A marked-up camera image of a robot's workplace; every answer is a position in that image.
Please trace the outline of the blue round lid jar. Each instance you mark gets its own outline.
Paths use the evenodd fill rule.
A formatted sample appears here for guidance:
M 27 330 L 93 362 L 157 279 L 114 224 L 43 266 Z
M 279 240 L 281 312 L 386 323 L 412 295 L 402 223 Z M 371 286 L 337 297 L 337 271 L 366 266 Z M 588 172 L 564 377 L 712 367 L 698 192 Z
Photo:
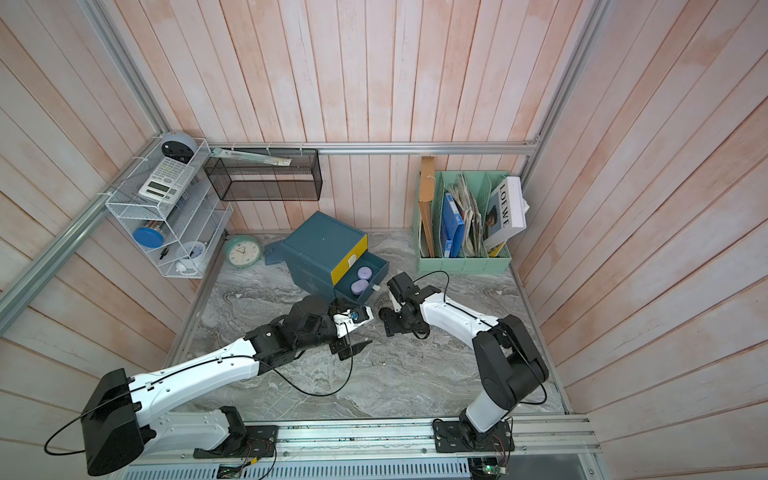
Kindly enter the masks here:
M 133 231 L 132 237 L 140 246 L 156 249 L 165 242 L 164 227 L 164 221 L 148 220 Z

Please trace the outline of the white calculator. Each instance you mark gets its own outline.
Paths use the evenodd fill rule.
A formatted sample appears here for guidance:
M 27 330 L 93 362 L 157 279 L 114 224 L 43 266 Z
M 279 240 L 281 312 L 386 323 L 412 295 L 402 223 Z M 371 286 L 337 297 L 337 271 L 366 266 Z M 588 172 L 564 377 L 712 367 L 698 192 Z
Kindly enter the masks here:
M 189 164 L 165 157 L 140 187 L 138 195 L 151 201 L 176 204 L 193 176 Z

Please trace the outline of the black mesh basket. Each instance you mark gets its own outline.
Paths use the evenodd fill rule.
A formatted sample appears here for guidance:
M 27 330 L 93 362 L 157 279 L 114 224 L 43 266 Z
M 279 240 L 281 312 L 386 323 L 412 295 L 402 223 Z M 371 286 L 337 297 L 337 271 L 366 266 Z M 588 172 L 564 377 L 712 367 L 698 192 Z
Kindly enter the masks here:
M 317 201 L 323 177 L 314 149 L 223 148 L 290 158 L 288 167 L 208 157 L 204 171 L 223 201 Z

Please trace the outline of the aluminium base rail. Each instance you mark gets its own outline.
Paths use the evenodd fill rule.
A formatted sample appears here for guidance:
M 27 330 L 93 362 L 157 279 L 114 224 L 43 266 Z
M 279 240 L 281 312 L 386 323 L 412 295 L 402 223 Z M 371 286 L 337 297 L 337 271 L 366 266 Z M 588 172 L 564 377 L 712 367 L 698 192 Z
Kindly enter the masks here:
M 583 415 L 524 414 L 475 446 L 431 418 L 257 423 L 276 437 L 257 458 L 151 454 L 116 479 L 608 479 Z

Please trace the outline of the yellow top drawer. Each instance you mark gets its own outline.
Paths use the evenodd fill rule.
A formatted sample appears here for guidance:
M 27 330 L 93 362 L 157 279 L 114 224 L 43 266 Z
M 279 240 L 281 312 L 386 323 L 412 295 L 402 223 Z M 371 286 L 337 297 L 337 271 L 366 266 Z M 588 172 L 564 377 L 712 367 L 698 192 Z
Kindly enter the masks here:
M 337 285 L 341 279 L 347 274 L 347 272 L 354 266 L 354 264 L 362 257 L 368 250 L 368 235 L 363 234 L 362 237 L 354 244 L 351 245 L 346 242 L 341 249 L 341 256 L 335 261 L 333 269 L 330 272 L 330 278 L 333 285 Z

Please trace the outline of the teal drawer cabinet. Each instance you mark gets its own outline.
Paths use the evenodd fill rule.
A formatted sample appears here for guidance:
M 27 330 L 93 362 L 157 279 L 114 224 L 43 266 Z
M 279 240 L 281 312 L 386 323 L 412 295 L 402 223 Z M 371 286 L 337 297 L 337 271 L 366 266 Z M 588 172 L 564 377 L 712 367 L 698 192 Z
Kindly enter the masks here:
M 285 263 L 294 283 L 326 300 L 336 298 L 330 278 L 342 246 L 354 245 L 365 232 L 322 212 L 315 212 L 283 240 Z

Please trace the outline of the grey round speaker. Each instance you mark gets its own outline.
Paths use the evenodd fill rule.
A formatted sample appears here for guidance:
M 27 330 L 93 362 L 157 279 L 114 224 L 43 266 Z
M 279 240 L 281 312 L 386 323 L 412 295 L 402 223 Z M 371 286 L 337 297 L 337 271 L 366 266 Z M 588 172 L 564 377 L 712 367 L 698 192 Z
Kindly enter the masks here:
M 184 132 L 169 132 L 161 140 L 161 152 L 182 164 L 188 164 L 198 149 L 193 137 Z

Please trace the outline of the purple earphone case top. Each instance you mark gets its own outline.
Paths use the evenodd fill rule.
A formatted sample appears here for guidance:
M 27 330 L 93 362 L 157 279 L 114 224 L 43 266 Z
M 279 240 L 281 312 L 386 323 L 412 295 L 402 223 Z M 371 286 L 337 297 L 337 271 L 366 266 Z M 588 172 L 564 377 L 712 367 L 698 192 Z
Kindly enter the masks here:
M 372 278 L 373 271 L 370 267 L 363 266 L 357 270 L 357 275 L 359 279 L 368 281 Z

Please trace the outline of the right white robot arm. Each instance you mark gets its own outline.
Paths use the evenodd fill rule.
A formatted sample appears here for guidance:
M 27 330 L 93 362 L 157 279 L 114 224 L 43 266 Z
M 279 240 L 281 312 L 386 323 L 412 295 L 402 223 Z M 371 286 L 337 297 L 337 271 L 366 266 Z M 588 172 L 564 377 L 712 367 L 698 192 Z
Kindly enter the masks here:
M 406 273 L 392 277 L 387 287 L 392 305 L 379 311 L 387 336 L 425 339 L 436 327 L 474 352 L 482 389 L 456 420 L 432 421 L 436 451 L 512 452 L 512 422 L 507 416 L 530 394 L 543 390 L 549 378 L 524 322 L 514 315 L 497 318 L 472 310 L 437 287 L 417 286 Z

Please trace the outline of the purple earphone case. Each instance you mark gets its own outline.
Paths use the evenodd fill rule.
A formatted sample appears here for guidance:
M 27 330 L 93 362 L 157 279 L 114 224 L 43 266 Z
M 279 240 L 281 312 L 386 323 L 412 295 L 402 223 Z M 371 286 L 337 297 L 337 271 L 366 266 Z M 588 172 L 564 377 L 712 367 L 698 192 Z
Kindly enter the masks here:
M 363 266 L 357 270 L 357 275 L 359 279 L 368 281 L 372 278 L 373 271 L 370 267 Z
M 350 286 L 353 295 L 360 296 L 369 287 L 369 281 L 358 279 Z

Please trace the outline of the teal drawer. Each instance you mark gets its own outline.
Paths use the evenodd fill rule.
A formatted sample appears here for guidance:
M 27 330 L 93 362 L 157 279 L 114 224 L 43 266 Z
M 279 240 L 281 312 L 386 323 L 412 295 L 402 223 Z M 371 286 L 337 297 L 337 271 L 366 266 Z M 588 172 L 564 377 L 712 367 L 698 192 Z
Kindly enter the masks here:
M 389 271 L 389 262 L 368 251 L 353 264 L 334 287 L 339 299 L 364 305 Z

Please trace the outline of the blue folder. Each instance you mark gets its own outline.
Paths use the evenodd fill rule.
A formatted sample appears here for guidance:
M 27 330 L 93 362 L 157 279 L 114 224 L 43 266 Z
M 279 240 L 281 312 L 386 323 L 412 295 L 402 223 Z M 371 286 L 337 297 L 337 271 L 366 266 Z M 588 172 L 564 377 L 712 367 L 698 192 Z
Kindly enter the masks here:
M 465 222 L 462 211 L 453 196 L 446 192 L 443 196 L 441 213 L 440 241 L 444 258 L 456 258 L 462 248 Z

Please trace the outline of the white ruler strip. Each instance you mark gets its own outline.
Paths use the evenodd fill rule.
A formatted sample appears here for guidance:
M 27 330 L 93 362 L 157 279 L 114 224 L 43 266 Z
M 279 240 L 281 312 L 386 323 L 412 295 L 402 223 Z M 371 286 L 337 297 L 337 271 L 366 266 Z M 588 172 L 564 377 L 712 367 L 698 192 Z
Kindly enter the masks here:
M 292 160 L 290 158 L 275 157 L 252 152 L 227 150 L 222 148 L 214 148 L 211 151 L 210 156 L 212 158 L 218 158 L 222 160 L 238 160 L 279 167 L 288 167 L 292 164 Z

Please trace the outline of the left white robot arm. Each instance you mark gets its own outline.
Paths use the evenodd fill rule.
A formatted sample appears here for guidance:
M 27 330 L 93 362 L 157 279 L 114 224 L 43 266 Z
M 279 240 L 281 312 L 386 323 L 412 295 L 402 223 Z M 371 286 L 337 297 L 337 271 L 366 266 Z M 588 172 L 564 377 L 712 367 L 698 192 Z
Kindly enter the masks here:
M 197 458 L 232 458 L 255 452 L 256 435 L 234 406 L 178 413 L 176 407 L 213 390 L 276 371 L 309 349 L 326 345 L 341 360 L 364 343 L 349 334 L 370 323 L 371 309 L 343 299 L 310 295 L 286 315 L 206 355 L 159 371 L 105 374 L 76 418 L 91 476 L 113 473 L 144 454 L 191 449 Z

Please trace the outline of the green file organizer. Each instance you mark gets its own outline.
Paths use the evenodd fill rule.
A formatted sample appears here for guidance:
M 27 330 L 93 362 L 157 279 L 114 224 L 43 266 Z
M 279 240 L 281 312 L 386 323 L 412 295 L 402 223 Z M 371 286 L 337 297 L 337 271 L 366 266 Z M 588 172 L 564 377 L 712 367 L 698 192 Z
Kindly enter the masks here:
M 432 217 L 436 216 L 436 211 L 442 208 L 438 202 L 438 193 L 440 189 L 445 189 L 447 185 L 453 184 L 456 177 L 461 174 L 464 176 L 470 193 L 475 197 L 477 203 L 488 199 L 493 188 L 498 186 L 502 180 L 509 176 L 505 171 L 436 171 L 435 172 L 435 201 L 432 203 Z M 413 246 L 416 250 L 417 272 L 425 274 L 432 271 L 442 270 L 450 274 L 496 274 L 505 273 L 509 269 L 511 255 L 506 246 L 504 246 L 497 257 L 464 257 L 456 258 L 428 258 L 422 255 L 426 252 L 424 245 L 424 234 L 422 233 L 422 221 L 419 206 L 414 208 L 412 233 Z

